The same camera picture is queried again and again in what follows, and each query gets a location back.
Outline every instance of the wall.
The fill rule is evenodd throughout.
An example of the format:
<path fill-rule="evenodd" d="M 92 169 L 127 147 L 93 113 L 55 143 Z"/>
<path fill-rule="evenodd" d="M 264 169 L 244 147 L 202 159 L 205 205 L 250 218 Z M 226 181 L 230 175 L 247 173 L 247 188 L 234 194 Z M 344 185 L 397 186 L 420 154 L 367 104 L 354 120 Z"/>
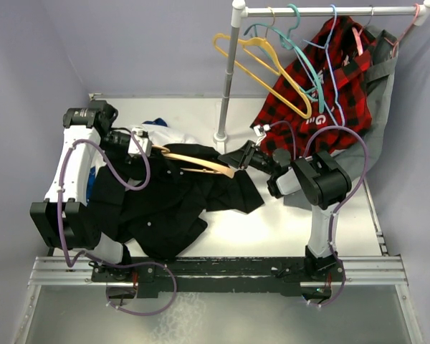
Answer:
<path fill-rule="evenodd" d="M 47 250 L 30 203 L 54 175 L 62 115 L 86 102 L 39 0 L 0 0 L 0 343 L 11 342 L 32 263 Z"/>
<path fill-rule="evenodd" d="M 42 0 L 89 92 L 109 95 L 215 95 L 220 96 L 226 58 L 211 43 L 218 32 L 230 33 L 231 0 Z M 284 7 L 289 0 L 247 0 L 247 6 Z M 305 6 L 366 5 L 365 0 L 312 0 Z M 409 0 L 393 0 L 410 4 Z M 370 3 L 385 4 L 384 0 Z M 306 17 L 296 37 L 311 39 L 328 18 Z M 392 22 L 403 27 L 404 19 L 375 18 L 374 23 Z M 276 26 L 286 31 L 295 19 L 278 18 Z M 241 33 L 255 22 L 247 19 Z M 268 39 L 278 47 L 277 35 Z M 227 50 L 227 44 L 220 45 Z M 295 55 L 280 49 L 283 65 Z M 245 53 L 239 60 L 270 84 L 277 77 L 253 62 Z M 267 92 L 243 72 L 236 72 L 233 95 L 266 95 Z"/>
<path fill-rule="evenodd" d="M 430 343 L 430 18 L 411 34 L 398 63 L 383 153 L 369 181 Z"/>

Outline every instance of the vertical pole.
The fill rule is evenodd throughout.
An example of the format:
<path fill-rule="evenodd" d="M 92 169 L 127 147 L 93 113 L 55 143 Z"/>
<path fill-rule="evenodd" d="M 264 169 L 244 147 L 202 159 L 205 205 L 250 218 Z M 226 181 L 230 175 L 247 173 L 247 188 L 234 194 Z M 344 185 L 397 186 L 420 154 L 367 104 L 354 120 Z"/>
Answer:
<path fill-rule="evenodd" d="M 231 93 L 232 75 L 234 73 L 234 61 L 236 60 L 237 40 L 241 27 L 241 14 L 245 9 L 245 0 L 233 0 L 231 17 L 231 39 L 229 40 L 228 62 L 226 64 L 226 75 L 224 77 L 223 98 L 221 99 L 221 110 L 218 130 L 214 135 L 216 142 L 224 142 L 226 134 L 226 115 L 228 113 L 229 95 Z"/>

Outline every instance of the yellow hanger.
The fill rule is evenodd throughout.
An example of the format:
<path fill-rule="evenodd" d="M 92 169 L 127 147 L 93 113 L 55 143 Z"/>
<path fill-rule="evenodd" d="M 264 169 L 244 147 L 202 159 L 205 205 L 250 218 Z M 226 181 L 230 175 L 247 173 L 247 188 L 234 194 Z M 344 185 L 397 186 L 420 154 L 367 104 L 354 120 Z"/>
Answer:
<path fill-rule="evenodd" d="M 234 178 L 234 171 L 230 167 L 220 165 L 219 163 L 212 163 L 211 161 L 207 161 L 207 160 L 193 158 L 191 156 L 182 156 L 180 154 L 174 154 L 174 153 L 171 153 L 171 151 L 168 148 L 161 147 L 159 145 L 153 145 L 153 148 L 159 149 L 163 154 L 164 158 L 186 161 L 188 163 L 193 163 L 195 165 L 200 165 L 204 167 L 201 170 L 196 168 L 182 168 L 182 170 L 184 171 L 210 173 L 210 174 L 224 174 L 227 177 Z"/>
<path fill-rule="evenodd" d="M 212 43 L 213 43 L 215 49 L 218 50 L 219 52 L 221 52 L 225 57 L 228 57 L 228 53 L 225 52 L 218 45 L 216 45 L 216 41 L 218 41 L 218 39 L 220 39 L 220 38 L 222 38 L 222 39 L 231 39 L 231 37 L 228 36 L 227 34 L 216 34 L 214 36 L 213 40 L 212 40 Z M 304 118 L 304 119 L 310 118 L 310 116 L 312 115 L 312 107 L 310 105 L 309 98 L 300 89 L 300 86 L 292 79 L 292 77 L 290 77 L 288 75 L 288 73 L 285 72 L 285 69 L 280 64 L 279 57 L 277 56 L 277 53 L 275 52 L 275 50 L 272 47 L 272 45 L 265 38 L 261 38 L 261 37 L 253 37 L 251 39 L 248 39 L 247 41 L 244 40 L 244 39 L 238 39 L 237 42 L 240 43 L 240 45 L 242 45 L 242 49 L 248 55 L 250 55 L 251 57 L 253 57 L 256 61 L 258 61 L 258 63 L 260 63 L 261 65 L 265 66 L 268 70 L 270 70 L 271 72 L 273 72 L 274 74 L 276 74 L 278 76 L 279 75 L 283 75 L 283 77 L 286 79 L 286 81 L 288 81 L 290 83 L 290 85 L 295 89 L 295 91 L 298 93 L 298 95 L 302 98 L 302 100 L 306 104 L 306 113 L 304 113 L 303 111 L 301 111 L 300 109 L 298 109 L 295 105 L 293 105 L 290 101 L 288 101 L 287 99 L 285 99 L 276 90 L 273 90 L 272 87 L 270 87 L 263 80 L 259 79 L 258 76 L 256 76 L 252 72 L 250 72 L 244 65 L 242 65 L 239 62 L 237 62 L 236 60 L 234 60 L 234 63 L 236 64 L 236 66 L 239 67 L 244 72 L 246 72 L 250 77 L 253 78 L 253 80 L 255 80 L 256 82 L 258 82 L 261 86 L 263 86 L 265 89 L 267 89 L 268 91 L 270 91 L 277 98 L 279 98 L 286 106 L 288 106 L 290 109 L 292 109 L 293 111 L 295 111 L 302 118 Z M 274 65 L 277 68 L 277 70 L 275 70 L 274 68 L 270 67 L 266 62 L 264 62 L 262 59 L 260 59 L 259 57 L 257 57 L 255 54 L 253 54 L 252 52 L 250 52 L 247 49 L 247 47 L 261 47 L 271 57 L 271 60 L 274 63 Z"/>

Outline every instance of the white metal rod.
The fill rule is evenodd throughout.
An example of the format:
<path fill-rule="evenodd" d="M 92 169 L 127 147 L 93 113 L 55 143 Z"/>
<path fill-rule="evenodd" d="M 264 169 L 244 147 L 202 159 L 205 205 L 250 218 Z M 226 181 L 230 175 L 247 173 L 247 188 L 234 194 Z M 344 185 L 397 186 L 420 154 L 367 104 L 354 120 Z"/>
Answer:
<path fill-rule="evenodd" d="M 332 16 L 332 7 L 298 7 L 301 16 Z M 364 6 L 364 7 L 336 7 L 338 15 L 341 16 L 413 16 L 416 13 L 415 6 Z M 246 7 L 242 12 L 243 18 L 259 18 L 273 16 L 296 16 L 291 8 L 257 8 Z"/>

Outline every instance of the red and black plaid shirt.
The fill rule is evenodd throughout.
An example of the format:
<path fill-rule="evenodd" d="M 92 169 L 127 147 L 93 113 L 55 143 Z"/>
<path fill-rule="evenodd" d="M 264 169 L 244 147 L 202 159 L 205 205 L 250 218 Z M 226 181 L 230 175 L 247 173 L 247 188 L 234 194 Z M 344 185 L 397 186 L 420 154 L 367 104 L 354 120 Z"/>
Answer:
<path fill-rule="evenodd" d="M 333 20 L 325 22 L 323 28 L 314 37 L 312 43 L 324 46 L 333 25 Z M 376 40 L 368 36 L 365 32 L 361 34 L 364 53 L 358 55 L 355 45 L 352 27 L 358 31 L 362 26 L 354 22 L 349 16 L 337 18 L 335 29 L 330 40 L 328 54 L 330 55 L 336 85 L 338 87 L 338 102 L 345 115 L 345 126 L 354 130 L 360 135 L 364 135 L 371 126 L 371 114 L 366 103 L 366 85 L 364 83 L 364 72 L 371 65 L 371 55 L 376 46 Z M 306 54 L 312 66 L 315 68 L 322 81 L 323 94 L 328 107 L 333 112 L 333 117 L 338 124 L 341 122 L 340 111 L 335 104 L 335 91 L 328 69 L 328 62 L 325 50 L 308 45 L 303 52 Z M 312 88 L 312 82 L 306 74 L 298 60 L 295 60 L 286 69 L 287 73 L 304 89 Z M 301 97 L 291 87 L 283 76 L 280 76 L 274 86 L 279 94 L 284 96 L 299 109 L 305 112 L 305 104 Z M 317 130 L 329 125 L 334 125 L 333 120 L 325 109 L 322 114 L 318 112 L 318 102 L 311 103 L 312 116 L 308 120 L 302 118 L 292 109 L 287 107 L 274 95 L 269 94 L 263 108 L 259 112 L 254 125 L 272 124 L 278 120 L 286 120 L 292 124 L 296 136 L 297 156 L 302 156 L 310 136 Z M 327 150 L 330 153 L 334 150 L 346 149 L 357 140 L 349 133 L 341 130 L 330 130 L 322 133 L 314 140 L 309 154 L 317 151 Z M 273 127 L 262 141 L 261 148 L 264 152 L 272 154 L 277 148 L 286 148 L 293 151 L 292 136 L 290 129 L 286 125 Z"/>

